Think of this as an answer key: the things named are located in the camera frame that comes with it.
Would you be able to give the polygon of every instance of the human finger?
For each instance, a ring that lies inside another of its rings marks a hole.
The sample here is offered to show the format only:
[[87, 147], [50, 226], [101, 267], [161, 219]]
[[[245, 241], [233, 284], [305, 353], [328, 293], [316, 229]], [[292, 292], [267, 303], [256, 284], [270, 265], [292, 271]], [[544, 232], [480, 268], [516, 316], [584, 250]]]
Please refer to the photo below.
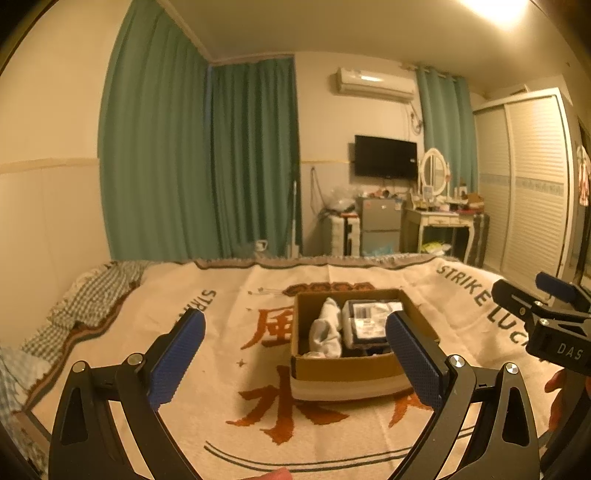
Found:
[[548, 380], [548, 383], [546, 383], [544, 387], [544, 391], [546, 393], [552, 393], [553, 391], [558, 390], [559, 388], [564, 388], [565, 383], [566, 370], [562, 369], [561, 371], [556, 372], [554, 376], [550, 378], [550, 380]]
[[286, 468], [266, 473], [263, 476], [253, 476], [245, 480], [293, 480], [291, 473]]
[[553, 432], [558, 428], [558, 424], [560, 423], [560, 419], [562, 417], [562, 396], [563, 391], [560, 390], [552, 406], [550, 407], [550, 421], [548, 422], [548, 430]]

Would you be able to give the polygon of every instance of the television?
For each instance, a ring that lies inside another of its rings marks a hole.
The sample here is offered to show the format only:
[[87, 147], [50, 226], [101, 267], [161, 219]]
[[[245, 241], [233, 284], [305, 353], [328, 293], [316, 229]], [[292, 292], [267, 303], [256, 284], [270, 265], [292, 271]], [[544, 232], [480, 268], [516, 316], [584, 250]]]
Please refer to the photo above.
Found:
[[393, 138], [355, 135], [354, 172], [359, 177], [418, 178], [417, 144]]

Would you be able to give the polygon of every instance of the printed blanket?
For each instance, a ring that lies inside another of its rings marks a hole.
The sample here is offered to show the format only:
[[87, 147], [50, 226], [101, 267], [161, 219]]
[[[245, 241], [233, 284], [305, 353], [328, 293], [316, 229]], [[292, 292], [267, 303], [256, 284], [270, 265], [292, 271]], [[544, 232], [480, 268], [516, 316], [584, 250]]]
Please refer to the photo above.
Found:
[[[239, 479], [287, 466], [298, 479], [387, 478], [431, 411], [414, 394], [343, 403], [300, 402], [290, 389], [289, 341], [300, 291], [402, 288], [441, 337], [441, 348], [474, 366], [515, 362], [524, 376], [539, 433], [553, 396], [543, 385], [558, 368], [525, 352], [521, 322], [496, 306], [499, 277], [456, 261], [413, 256], [350, 266], [337, 261], [194, 262], [146, 270], [100, 337], [74, 346], [55, 386], [33, 413], [51, 431], [71, 366], [120, 363], [145, 351], [189, 308], [205, 312], [205, 340], [160, 414], [205, 479]], [[477, 416], [470, 411], [442, 474], [461, 458]], [[113, 415], [135, 470], [152, 478], [119, 406]]]

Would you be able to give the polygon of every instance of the hanging shirt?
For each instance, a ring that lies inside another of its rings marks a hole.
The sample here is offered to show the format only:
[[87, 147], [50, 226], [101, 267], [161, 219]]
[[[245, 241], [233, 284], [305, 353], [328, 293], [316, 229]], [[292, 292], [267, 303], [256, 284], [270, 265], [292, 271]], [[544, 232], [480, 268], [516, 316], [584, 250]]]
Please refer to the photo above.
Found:
[[577, 160], [579, 161], [579, 203], [589, 205], [589, 173], [591, 173], [591, 160], [585, 148], [580, 145], [577, 148]]

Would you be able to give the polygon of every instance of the bed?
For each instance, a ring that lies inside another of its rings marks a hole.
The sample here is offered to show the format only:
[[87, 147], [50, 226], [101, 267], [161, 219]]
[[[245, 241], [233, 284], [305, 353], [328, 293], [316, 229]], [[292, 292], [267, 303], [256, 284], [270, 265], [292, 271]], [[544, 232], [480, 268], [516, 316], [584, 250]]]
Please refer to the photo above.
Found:
[[[525, 352], [523, 325], [491, 299], [498, 278], [423, 254], [101, 265], [72, 285], [33, 338], [19, 349], [1, 349], [0, 419], [21, 451], [45, 470], [38, 432], [53, 428], [72, 365], [80, 359], [93, 367], [112, 365], [143, 352], [192, 307], [206, 315], [206, 338], [160, 413], [205, 479], [247, 478], [283, 465], [305, 480], [322, 472], [339, 480], [387, 478], [431, 411], [412, 393], [330, 404], [294, 400], [288, 326], [295, 295], [402, 288], [445, 352], [482, 367], [519, 365], [541, 434], [553, 400], [543, 385], [558, 367]], [[278, 317], [285, 320], [282, 328], [272, 326]], [[474, 406], [443, 474], [457, 467], [477, 413]], [[134, 469], [152, 478], [118, 405], [113, 416]], [[39, 425], [24, 432], [30, 418]]]

